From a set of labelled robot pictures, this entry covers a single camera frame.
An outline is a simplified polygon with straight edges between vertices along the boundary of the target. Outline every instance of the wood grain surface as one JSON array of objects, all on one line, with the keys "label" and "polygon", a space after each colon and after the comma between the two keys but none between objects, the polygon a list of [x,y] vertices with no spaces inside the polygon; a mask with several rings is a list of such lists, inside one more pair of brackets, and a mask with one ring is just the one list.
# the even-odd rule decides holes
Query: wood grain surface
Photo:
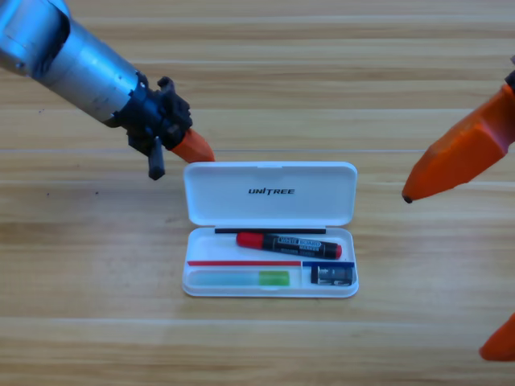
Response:
[{"label": "wood grain surface", "polygon": [[146,159],[0,72],[0,384],[497,386],[479,347],[515,312],[515,154],[410,206],[436,138],[511,71],[511,0],[72,0],[155,84],[170,76],[220,161],[360,173],[360,290],[345,300],[181,289],[184,163]]}]

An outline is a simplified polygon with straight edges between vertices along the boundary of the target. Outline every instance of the black strip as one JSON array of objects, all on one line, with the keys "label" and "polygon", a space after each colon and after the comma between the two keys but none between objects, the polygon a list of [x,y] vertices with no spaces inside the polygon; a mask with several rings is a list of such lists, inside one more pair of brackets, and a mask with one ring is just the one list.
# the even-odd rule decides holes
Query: black strip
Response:
[{"label": "black strip", "polygon": [[288,234],[303,234],[303,235],[325,235],[327,229],[294,229],[294,228],[215,228],[215,233],[240,233],[240,232],[252,232],[252,233],[282,233],[283,235]]}]

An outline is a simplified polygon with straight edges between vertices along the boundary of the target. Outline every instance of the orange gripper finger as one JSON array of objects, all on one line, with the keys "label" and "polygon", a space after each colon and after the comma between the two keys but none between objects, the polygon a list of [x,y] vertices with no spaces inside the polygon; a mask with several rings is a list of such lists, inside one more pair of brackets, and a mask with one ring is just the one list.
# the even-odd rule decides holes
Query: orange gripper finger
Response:
[{"label": "orange gripper finger", "polygon": [[515,94],[505,84],[454,125],[415,164],[402,191],[408,203],[452,189],[488,169],[515,142]]},{"label": "orange gripper finger", "polygon": [[480,355],[485,360],[515,361],[515,314],[487,340]]},{"label": "orange gripper finger", "polygon": [[189,129],[183,141],[171,151],[188,163],[212,162],[215,160],[215,154],[209,144],[193,129]]}]

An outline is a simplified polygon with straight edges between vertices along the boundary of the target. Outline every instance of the black gripper mechanism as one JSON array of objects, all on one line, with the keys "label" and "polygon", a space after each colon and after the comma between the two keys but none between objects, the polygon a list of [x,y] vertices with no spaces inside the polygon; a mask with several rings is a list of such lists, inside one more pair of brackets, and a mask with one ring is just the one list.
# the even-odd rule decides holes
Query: black gripper mechanism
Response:
[{"label": "black gripper mechanism", "polygon": [[148,156],[148,176],[154,181],[164,176],[163,144],[159,137],[154,138],[154,145]]}]

